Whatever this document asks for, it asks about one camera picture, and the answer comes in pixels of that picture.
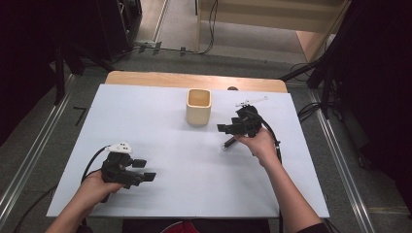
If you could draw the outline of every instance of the person's left hand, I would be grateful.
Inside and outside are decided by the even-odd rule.
[[[80,208],[86,215],[90,214],[94,206],[100,203],[110,193],[119,191],[124,186],[122,183],[104,183],[102,173],[94,172],[82,182],[70,205]]]

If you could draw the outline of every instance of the black cable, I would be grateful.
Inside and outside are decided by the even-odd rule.
[[[55,189],[57,188],[57,184],[55,186],[53,186],[51,189],[49,189],[48,191],[46,191],[39,199],[37,199],[37,201],[35,201],[30,208],[24,213],[24,215],[21,217],[20,221],[18,222],[15,230],[13,231],[14,233],[18,233],[20,232],[20,228],[21,225],[23,224],[25,218],[28,216],[28,214],[34,209],[34,207],[39,204],[40,201],[42,201],[47,195],[49,195],[50,193],[52,193]]]
[[[216,22],[216,15],[218,13],[218,4],[219,4],[218,0],[215,0],[215,3],[213,4],[212,9],[211,9],[210,14],[209,14],[209,30],[210,30],[210,36],[211,36],[209,47],[205,51],[199,52],[199,51],[186,50],[185,53],[187,53],[187,54],[206,54],[213,48],[213,45],[215,43],[215,22]],[[133,53],[135,51],[139,51],[140,48],[142,48],[142,47],[137,46],[137,47],[134,47],[133,50],[131,50],[131,51],[128,51],[128,52],[125,52],[125,53],[122,53],[122,54],[119,54],[119,55],[116,55],[116,56],[125,56],[125,55]],[[163,49],[163,48],[145,48],[145,50],[165,50],[165,51],[182,52],[181,50]]]
[[[309,64],[309,63],[296,63],[296,64],[294,64],[290,69],[289,69],[289,72],[291,72],[292,70],[293,70],[293,68],[295,67],[295,66],[298,66],[298,65],[307,65],[309,68],[314,68],[314,67],[311,67],[311,65]],[[297,77],[293,77],[295,80],[297,80],[297,81],[299,81],[299,82],[306,82],[305,80],[300,80],[300,79],[298,79]]]
[[[94,170],[94,171],[88,173],[86,176],[83,175],[83,177],[82,177],[82,182],[83,182],[89,175],[91,175],[91,174],[93,174],[93,173],[95,173],[95,172],[97,172],[97,171],[100,171],[100,170],[101,170],[101,168],[99,168],[99,169],[97,169],[97,170]],[[81,223],[81,227],[86,227],[86,228],[88,228],[86,218],[83,218],[82,223]]]
[[[86,168],[85,168],[85,172],[83,173],[83,176],[82,176],[82,182],[86,179],[86,177],[88,176],[88,174],[87,174],[87,171],[88,171],[88,169],[90,168],[90,166],[91,166],[91,164],[93,163],[93,161],[94,161],[94,159],[96,159],[96,157],[105,149],[105,148],[107,148],[107,147],[104,147],[104,148],[102,148],[102,149],[100,149],[94,156],[93,156],[93,158],[88,162],[88,164],[87,164],[87,166],[86,166]]]
[[[213,48],[213,44],[215,43],[215,22],[216,22],[216,15],[218,13],[218,4],[219,4],[218,0],[216,0],[209,14],[209,30],[210,30],[210,36],[211,36],[209,47],[205,51],[200,52],[199,54],[206,54],[207,52],[209,52]],[[213,25],[212,25],[211,19],[212,19],[213,9],[215,9],[215,15],[213,18]]]
[[[329,219],[325,218],[325,222],[326,222],[327,225],[329,225],[329,226],[331,226],[333,229],[335,229],[335,230],[337,231],[337,233],[340,233],[340,231],[337,229],[337,227],[334,226]]]
[[[269,124],[263,119],[263,117],[262,117],[261,115],[259,115],[259,114],[255,114],[255,113],[250,112],[250,111],[245,111],[245,113],[257,117],[257,118],[261,121],[261,123],[266,127],[266,129],[270,132],[270,134],[271,134],[272,137],[273,137],[273,141],[274,141],[274,143],[275,143],[276,154],[278,155],[278,159],[279,159],[279,161],[280,161],[281,164],[282,164],[281,149],[280,149],[280,147],[279,147],[279,144],[280,144],[281,142],[279,142],[279,141],[276,139],[275,132],[272,130],[272,128],[270,127],[270,125],[269,125]],[[280,211],[280,208],[279,208],[279,233],[283,233],[283,228],[284,228],[284,227],[283,227],[283,222],[284,222],[284,221],[283,221],[282,212]]]
[[[341,99],[338,94],[338,87],[336,82],[332,82],[330,84],[330,89],[329,89],[329,98],[332,98],[332,113],[339,119],[342,120],[342,114],[341,114]]]
[[[95,172],[98,172],[98,171],[101,171],[101,170],[105,170],[105,169],[110,168],[110,167],[115,166],[115,165],[117,165],[117,163],[109,164],[109,165],[107,165],[107,166],[104,166],[104,167],[101,167],[101,168],[96,169],[96,170],[94,170],[94,171],[91,171],[91,172],[89,172],[89,173],[86,175],[85,179],[87,179],[88,176],[90,176],[91,174],[93,174],[93,173],[95,173]]]
[[[334,111],[337,109],[334,102],[328,102],[325,105],[320,102],[310,103],[303,107],[298,113],[297,117],[299,118],[299,122],[302,123],[304,120],[309,118],[312,114],[314,114],[317,110],[321,109],[322,107],[332,108]]]

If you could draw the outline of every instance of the hand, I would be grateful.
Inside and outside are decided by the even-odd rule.
[[[91,213],[95,205],[108,194],[119,191],[123,186],[124,184],[121,183],[104,183],[100,171],[88,175],[47,232],[76,232],[82,219]]]
[[[242,135],[234,135],[234,138],[251,150],[262,167],[265,168],[270,161],[278,160],[272,135],[267,129],[261,128],[254,138]]]
[[[107,195],[119,191],[123,186],[121,183],[104,183],[102,173],[94,172],[82,182],[70,204],[83,208],[81,211],[88,215]]]

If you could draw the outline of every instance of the gray floor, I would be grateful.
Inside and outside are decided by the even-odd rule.
[[[151,2],[144,0],[142,5],[155,4]],[[161,42],[163,48],[195,50],[197,16],[194,9],[193,0],[168,0],[156,42]],[[209,22],[202,21],[200,51],[206,50],[210,38]],[[297,36],[292,30],[217,22],[214,38],[214,49],[209,54],[290,64],[306,62],[301,46],[295,45]],[[150,38],[138,39],[148,41]]]
[[[163,41],[164,46],[170,45],[172,47],[173,43],[175,45],[181,44],[176,41],[173,42],[172,37],[168,39],[166,36],[167,31],[171,33],[173,30],[164,24],[159,35],[159,39]],[[287,53],[296,53],[297,57],[302,55],[299,53],[296,38],[290,37],[284,43],[287,44],[282,48],[292,48]],[[229,41],[227,41],[227,44],[229,47],[234,45]],[[241,57],[242,52],[238,50],[231,51],[228,49],[229,47],[222,53],[220,53],[221,48],[216,46],[215,50],[212,50],[212,54],[185,55],[183,57],[172,51],[162,51],[158,55],[152,55],[150,51],[140,54],[132,53],[114,66],[119,70],[127,71],[158,71],[276,79],[287,74],[293,64],[302,62],[301,58],[296,58],[294,55],[285,55],[284,60],[282,55],[277,55],[277,59],[280,60],[262,59],[265,55],[258,55],[258,52],[256,53],[258,58],[246,57],[246,55]],[[1,232],[13,232],[18,220],[34,200],[58,183],[84,121],[83,119],[80,125],[75,125],[81,113],[75,110],[74,107],[89,108],[97,87],[104,83],[106,76],[107,73],[101,68],[88,67],[82,77],[76,77],[73,93],[63,115],[46,143],[37,165],[34,167]],[[299,78],[306,79],[306,76],[302,75]],[[304,84],[293,81],[287,83],[287,85],[296,106],[296,111],[310,103],[308,90]],[[2,174],[0,191],[2,193],[12,181],[19,165],[46,121],[52,109],[53,97],[54,90],[39,101],[38,105],[21,122],[9,140],[0,148],[0,154],[3,158],[3,162],[0,164]],[[395,189],[393,181],[379,171],[361,168],[358,163],[357,151],[344,125],[334,117],[331,118],[330,122],[333,125],[336,137],[363,201],[369,210],[376,232],[412,232],[412,224],[407,218],[407,210]],[[317,117],[313,115],[304,121],[302,130],[326,197],[326,203],[330,211],[330,221],[340,232],[361,232]],[[48,197],[36,206],[27,217],[20,232],[45,231],[52,222],[52,219],[45,217],[50,201],[51,198]],[[271,220],[271,223],[273,232],[276,232],[277,221]],[[91,219],[89,224],[95,232],[120,232],[121,220]]]

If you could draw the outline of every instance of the metal rail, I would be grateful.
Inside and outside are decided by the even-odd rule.
[[[49,114],[45,124],[40,130],[40,133],[37,135],[36,140],[34,141],[29,152],[18,168],[18,171],[16,172],[14,178],[7,187],[6,191],[2,194],[0,200],[0,231],[5,225],[13,206],[20,196],[27,180],[30,177],[31,172],[33,171],[40,155],[43,152],[46,143],[49,140],[50,135],[52,134],[58,120],[60,119],[61,114],[63,113],[67,102],[70,99],[75,83],[76,77],[74,75],[70,75],[65,85],[66,95],[63,97],[59,105],[56,105],[52,108],[51,113]]]
[[[315,93],[313,90],[309,89],[309,95],[312,102],[321,102],[321,99],[319,98],[318,94]],[[352,210],[354,211],[358,224],[360,225],[360,231],[364,233],[374,233],[376,231],[373,227],[369,213],[363,203],[361,194],[358,191],[358,188],[346,163],[342,150],[339,147],[339,144],[333,133],[330,122],[328,119],[325,119],[321,110],[318,110],[317,114],[322,129],[324,130],[327,143],[332,153],[333,160],[336,164],[336,168],[339,172],[340,178],[342,179],[346,193],[348,194],[349,201],[351,202]]]

